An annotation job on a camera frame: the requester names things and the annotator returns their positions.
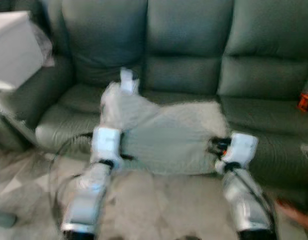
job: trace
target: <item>floor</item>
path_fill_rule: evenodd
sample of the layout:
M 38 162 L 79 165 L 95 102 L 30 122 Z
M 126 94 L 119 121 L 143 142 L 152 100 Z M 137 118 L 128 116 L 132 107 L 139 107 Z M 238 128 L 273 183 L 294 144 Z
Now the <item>floor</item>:
M 0 151 L 0 210 L 16 213 L 17 224 L 0 227 L 0 240 L 60 240 L 48 202 L 53 155 L 33 149 Z M 85 163 L 61 157 L 51 175 L 53 189 Z M 64 194 L 68 202 L 73 186 Z M 282 240 L 306 240 L 303 229 L 278 214 Z M 235 240 L 222 182 L 212 176 L 158 176 L 122 172 L 113 178 L 101 225 L 102 240 Z

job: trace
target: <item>sofa cushion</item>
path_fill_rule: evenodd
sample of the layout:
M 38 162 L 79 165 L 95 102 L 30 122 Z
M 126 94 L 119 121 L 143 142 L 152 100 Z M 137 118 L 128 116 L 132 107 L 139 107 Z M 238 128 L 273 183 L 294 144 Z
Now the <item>sofa cushion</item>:
M 146 0 L 63 0 L 62 13 L 79 82 L 106 87 L 110 73 L 141 59 Z
M 230 124 L 233 131 L 258 137 L 255 156 L 249 165 L 252 176 L 261 184 L 283 188 L 308 184 L 308 135 L 288 135 L 251 130 Z
M 308 112 L 297 101 L 221 97 L 229 124 L 267 133 L 308 135 Z
M 218 94 L 296 100 L 308 78 L 308 0 L 236 0 Z
M 308 0 L 235 0 L 225 53 L 308 59 Z
M 232 0 L 149 0 L 145 89 L 214 95 L 232 8 Z
M 142 96 L 144 96 L 151 102 L 162 106 L 177 104 L 182 102 L 196 102 L 196 101 L 202 102 L 206 100 L 215 100 L 214 95 L 151 91 L 151 90 L 143 91 Z
M 99 115 L 104 90 L 101 87 L 78 83 L 65 92 L 58 103 L 74 111 Z
M 227 56 L 221 72 L 221 96 L 295 100 L 307 80 L 308 61 Z

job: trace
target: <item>seat cushion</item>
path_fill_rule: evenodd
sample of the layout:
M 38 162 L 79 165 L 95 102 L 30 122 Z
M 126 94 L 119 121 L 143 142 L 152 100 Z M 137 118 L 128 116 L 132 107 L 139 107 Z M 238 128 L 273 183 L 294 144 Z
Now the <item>seat cushion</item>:
M 41 118 L 35 135 L 38 144 L 56 152 L 69 138 L 90 133 L 100 123 L 100 99 L 104 89 L 84 84 L 70 88 Z M 70 152 L 86 152 L 88 141 L 72 144 Z
M 265 186 L 291 188 L 308 185 L 308 135 L 287 135 L 251 130 L 231 124 L 233 131 L 258 137 L 249 165 L 252 176 Z
M 308 0 L 236 0 L 226 54 L 308 59 Z
M 267 133 L 308 135 L 308 112 L 297 101 L 221 97 L 227 122 Z
M 204 94 L 189 94 L 189 93 L 164 92 L 164 91 L 152 91 L 152 90 L 145 90 L 141 94 L 151 102 L 159 105 L 170 105 L 182 102 L 195 102 L 195 101 L 201 102 L 201 101 L 215 99 L 215 96 L 211 95 L 209 96 Z

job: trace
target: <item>plastic bag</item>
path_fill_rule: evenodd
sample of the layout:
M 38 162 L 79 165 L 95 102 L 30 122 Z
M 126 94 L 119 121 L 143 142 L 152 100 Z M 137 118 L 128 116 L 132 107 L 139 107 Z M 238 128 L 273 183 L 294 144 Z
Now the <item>plastic bag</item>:
M 43 55 L 43 67 L 54 67 L 55 62 L 52 56 L 53 45 L 48 36 L 33 22 L 30 23 L 35 39 Z

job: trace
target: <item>orange object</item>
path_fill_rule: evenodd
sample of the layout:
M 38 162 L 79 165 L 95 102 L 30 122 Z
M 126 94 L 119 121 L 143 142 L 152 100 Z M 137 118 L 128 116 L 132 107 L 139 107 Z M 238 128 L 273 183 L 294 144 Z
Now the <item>orange object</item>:
M 301 99 L 298 103 L 298 108 L 301 109 L 303 112 L 308 112 L 308 93 L 302 93 Z

